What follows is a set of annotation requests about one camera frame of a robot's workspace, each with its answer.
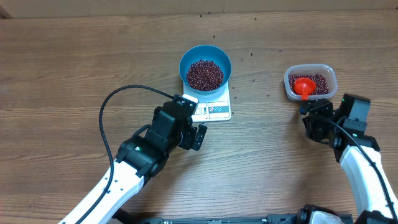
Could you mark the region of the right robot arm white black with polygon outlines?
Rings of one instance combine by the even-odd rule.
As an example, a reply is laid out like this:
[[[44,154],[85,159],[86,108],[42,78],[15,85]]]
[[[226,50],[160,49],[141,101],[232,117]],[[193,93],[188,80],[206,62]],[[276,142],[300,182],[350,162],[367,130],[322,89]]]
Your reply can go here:
[[[328,99],[303,100],[306,136],[329,145],[345,172],[358,212],[357,223],[397,223],[397,197],[389,184],[376,138],[365,134],[371,102],[345,94],[334,109]]]

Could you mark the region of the red measuring scoop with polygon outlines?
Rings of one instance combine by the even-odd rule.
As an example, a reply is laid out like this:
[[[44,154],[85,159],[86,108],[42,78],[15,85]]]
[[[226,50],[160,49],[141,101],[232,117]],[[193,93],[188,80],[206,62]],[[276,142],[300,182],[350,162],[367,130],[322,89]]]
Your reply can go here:
[[[309,78],[298,78],[294,82],[294,91],[302,96],[302,100],[308,100],[308,97],[315,91],[316,84]]]

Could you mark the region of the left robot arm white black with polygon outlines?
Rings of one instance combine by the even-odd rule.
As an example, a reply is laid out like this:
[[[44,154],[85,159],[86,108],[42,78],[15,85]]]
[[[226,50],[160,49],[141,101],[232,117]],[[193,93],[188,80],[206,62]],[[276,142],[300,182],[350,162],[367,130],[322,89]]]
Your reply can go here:
[[[141,127],[120,145],[103,178],[61,222],[107,223],[165,167],[176,147],[198,151],[207,128],[193,125],[197,106],[197,98],[184,94],[157,107],[152,124]]]

